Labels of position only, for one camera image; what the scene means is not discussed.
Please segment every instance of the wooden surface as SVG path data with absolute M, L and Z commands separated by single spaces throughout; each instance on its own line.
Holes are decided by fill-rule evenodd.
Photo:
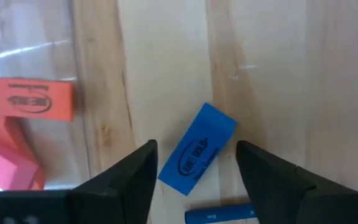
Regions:
M 49 44 L 0 57 L 0 75 L 78 84 L 73 123 L 24 121 L 51 186 L 79 184 L 148 139 L 160 170 L 208 101 L 237 131 L 190 196 L 157 181 L 149 223 L 247 202 L 238 139 L 358 190 L 358 1 L 10 4 L 0 53 Z
M 76 23 L 77 38 L 93 36 L 78 42 L 81 59 L 112 59 L 85 59 L 92 66 L 83 76 L 102 70 L 93 82 L 103 86 L 111 80 L 115 90 L 108 91 L 119 91 L 103 108 L 117 114 L 129 110 L 129 117 L 118 115 L 119 122 L 95 112 L 122 130 L 109 138 L 129 147 L 96 148 L 110 156 L 102 160 L 115 162 L 131 146 L 156 139 L 161 169 L 205 101 L 239 122 L 189 197 L 157 181 L 149 223 L 184 223 L 190 208 L 246 202 L 234 158 L 238 139 L 358 190 L 358 2 L 73 3 L 75 21 L 82 21 Z M 114 82 L 121 72 L 123 81 Z M 129 107 L 117 108 L 123 100 Z

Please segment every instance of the clear plastic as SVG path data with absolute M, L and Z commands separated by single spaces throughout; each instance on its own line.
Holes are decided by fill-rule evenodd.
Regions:
M 0 77 L 68 80 L 76 63 L 66 0 L 0 0 Z M 25 135 L 47 173 L 47 188 L 89 177 L 83 123 L 23 119 Z

